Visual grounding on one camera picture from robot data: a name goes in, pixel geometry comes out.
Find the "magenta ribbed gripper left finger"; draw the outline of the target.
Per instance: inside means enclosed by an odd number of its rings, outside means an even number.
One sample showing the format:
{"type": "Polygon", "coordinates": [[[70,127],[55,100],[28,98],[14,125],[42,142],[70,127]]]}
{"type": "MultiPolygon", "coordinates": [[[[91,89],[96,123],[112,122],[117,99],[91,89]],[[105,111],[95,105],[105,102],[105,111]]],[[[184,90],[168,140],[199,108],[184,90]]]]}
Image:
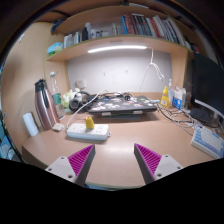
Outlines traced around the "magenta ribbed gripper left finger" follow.
{"type": "Polygon", "coordinates": [[[46,171],[83,187],[94,156],[95,145],[89,145],[69,157],[60,156],[46,171]]]}

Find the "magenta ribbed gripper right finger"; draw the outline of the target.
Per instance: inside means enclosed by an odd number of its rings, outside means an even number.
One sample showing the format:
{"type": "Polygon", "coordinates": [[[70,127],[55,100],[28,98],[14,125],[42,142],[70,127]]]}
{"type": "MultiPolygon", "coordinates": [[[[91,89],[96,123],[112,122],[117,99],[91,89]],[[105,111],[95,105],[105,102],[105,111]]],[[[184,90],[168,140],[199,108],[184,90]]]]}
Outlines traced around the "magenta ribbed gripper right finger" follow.
{"type": "Polygon", "coordinates": [[[145,184],[152,183],[183,168],[170,155],[160,155],[140,144],[134,144],[134,155],[145,184]]]}

